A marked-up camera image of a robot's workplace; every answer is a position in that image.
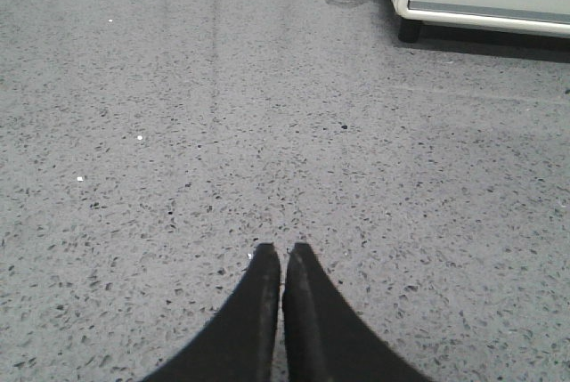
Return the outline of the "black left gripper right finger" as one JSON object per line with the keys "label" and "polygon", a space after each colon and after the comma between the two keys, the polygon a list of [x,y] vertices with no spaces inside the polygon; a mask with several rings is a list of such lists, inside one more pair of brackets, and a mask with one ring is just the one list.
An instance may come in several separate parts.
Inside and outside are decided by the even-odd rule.
{"label": "black left gripper right finger", "polygon": [[310,245],[289,256],[282,300],[290,381],[426,381],[360,319]]}

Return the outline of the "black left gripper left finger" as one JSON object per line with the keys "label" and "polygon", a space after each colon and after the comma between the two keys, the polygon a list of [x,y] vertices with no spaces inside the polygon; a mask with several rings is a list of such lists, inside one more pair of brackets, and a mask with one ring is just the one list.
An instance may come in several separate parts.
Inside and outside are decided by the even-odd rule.
{"label": "black left gripper left finger", "polygon": [[270,243],[257,246],[240,283],[215,317],[146,381],[271,379],[281,267]]}

